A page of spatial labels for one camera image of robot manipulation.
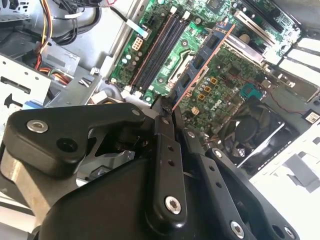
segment circuit chip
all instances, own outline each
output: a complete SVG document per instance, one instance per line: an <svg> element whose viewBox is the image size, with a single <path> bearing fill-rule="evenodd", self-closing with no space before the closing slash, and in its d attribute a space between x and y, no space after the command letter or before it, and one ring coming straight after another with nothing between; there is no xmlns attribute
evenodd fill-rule
<svg viewBox="0 0 320 240"><path fill-rule="evenodd" d="M224 1L221 0L208 0L206 2L206 7L214 13L218 13L224 4Z"/></svg>
<svg viewBox="0 0 320 240"><path fill-rule="evenodd" d="M228 73L232 76L238 76L240 72L241 72L241 70L239 70L238 68L236 68L234 66L232 66L228 71Z"/></svg>

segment white sticker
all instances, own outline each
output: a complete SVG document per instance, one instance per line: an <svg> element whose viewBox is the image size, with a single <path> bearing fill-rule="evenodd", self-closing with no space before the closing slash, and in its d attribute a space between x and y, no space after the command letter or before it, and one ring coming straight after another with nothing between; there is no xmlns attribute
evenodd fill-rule
<svg viewBox="0 0 320 240"><path fill-rule="evenodd" d="M314 124L318 119L320 118L320 116L318 114L316 114L315 112L311 112L306 118L305 120L307 120L309 123Z"/></svg>

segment black plastic bracket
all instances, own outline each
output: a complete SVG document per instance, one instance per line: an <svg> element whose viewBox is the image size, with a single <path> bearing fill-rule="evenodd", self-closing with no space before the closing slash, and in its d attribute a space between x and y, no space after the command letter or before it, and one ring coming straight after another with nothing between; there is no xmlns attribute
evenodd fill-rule
<svg viewBox="0 0 320 240"><path fill-rule="evenodd" d="M238 240L239 237L232 230L231 223L237 223L242 230L239 230L241 239L255 240L256 238L243 223L239 212L234 204L234 201L229 193L225 181L217 167L217 164L212 159L204 155L201 144L198 138L187 128L182 131L184 138L183 159L189 162L197 163L196 176L202 179L204 188L207 191L207 197L211 202L212 216L216 216L215 224L221 229L223 239Z"/></svg>
<svg viewBox="0 0 320 240"><path fill-rule="evenodd" d="M166 235L182 228L187 221L181 148L175 141L171 115L155 118L153 148L146 218L157 233ZM172 209L167 206L171 197L177 200L171 203Z"/></svg>
<svg viewBox="0 0 320 240"><path fill-rule="evenodd" d="M38 133L28 129L31 120L47 124ZM3 143L13 158L55 178L73 175L87 153L93 128L139 126L144 113L131 103L57 107L15 112L7 121Z"/></svg>
<svg viewBox="0 0 320 240"><path fill-rule="evenodd" d="M246 176L217 148L205 155L213 159L234 199L237 199L251 216L248 223L257 239L299 240L297 232L281 214L250 183Z"/></svg>

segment black plastic arm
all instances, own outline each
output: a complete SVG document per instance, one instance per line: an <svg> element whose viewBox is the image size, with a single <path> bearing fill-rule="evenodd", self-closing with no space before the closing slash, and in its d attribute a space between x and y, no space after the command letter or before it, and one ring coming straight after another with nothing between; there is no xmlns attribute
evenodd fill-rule
<svg viewBox="0 0 320 240"><path fill-rule="evenodd" d="M31 131L27 127L31 120L44 122L47 131ZM87 154L91 129L104 127L106 133L123 125L139 126L144 120L131 103L24 110L9 117L3 143L15 159L51 177L67 178Z"/></svg>

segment black ram slot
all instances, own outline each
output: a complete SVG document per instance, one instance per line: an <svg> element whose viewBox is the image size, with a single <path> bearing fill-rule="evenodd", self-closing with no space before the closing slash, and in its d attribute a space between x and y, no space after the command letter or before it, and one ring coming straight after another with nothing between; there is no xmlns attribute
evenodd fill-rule
<svg viewBox="0 0 320 240"><path fill-rule="evenodd" d="M164 48L164 51L162 51L160 58L157 59L156 62L153 64L152 68L147 71L148 76L145 78L145 82L143 83L142 89L141 89L143 93L149 88L149 86L154 81L155 77L157 76L161 67L163 66L163 64L165 63L167 58L169 57L172 49L175 47L177 41L179 40L180 36L182 35L184 30L186 29L187 25L188 25L188 23L186 23L185 21L179 23L176 30L173 31L173 36L171 37L171 40Z"/></svg>
<svg viewBox="0 0 320 240"><path fill-rule="evenodd" d="M152 45L146 58L144 59L143 63L141 64L138 72L133 77L133 79L131 81L132 86L135 87L136 85L139 85L140 81L142 80L141 75L144 73L144 69L146 69L150 65L150 59L152 59L154 57L154 54L157 52L157 50L162 47L162 43L163 43L164 39L168 36L167 29L171 29L172 26L177 23L177 21L178 21L177 17L178 16L176 16L176 15L172 15L172 14L169 15L168 20L166 21L159 36L157 37L154 44Z"/></svg>
<svg viewBox="0 0 320 240"><path fill-rule="evenodd" d="M244 3L244 5L251 11L253 11L255 14L260 15L264 21L270 25L275 31L282 33L284 28L272 17L267 16L263 11L260 10L260 8L257 6L257 4L252 0L241 0L241 2Z"/></svg>
<svg viewBox="0 0 320 240"><path fill-rule="evenodd" d="M179 26L180 26L180 20L177 19L173 26L167 30L165 34L165 38L162 40L162 42L159 42L159 47L157 47L156 51L154 51L153 56L149 59L148 65L144 68L143 74L141 74L140 78L143 79L143 81L140 82L140 85L137 84L137 87L142 87L145 85L146 81L148 81L148 76L150 75L150 70L152 70L155 67L155 64L159 59L162 58L164 55L164 52L168 48L168 45L170 43L170 40L173 38L173 36L177 33Z"/></svg>

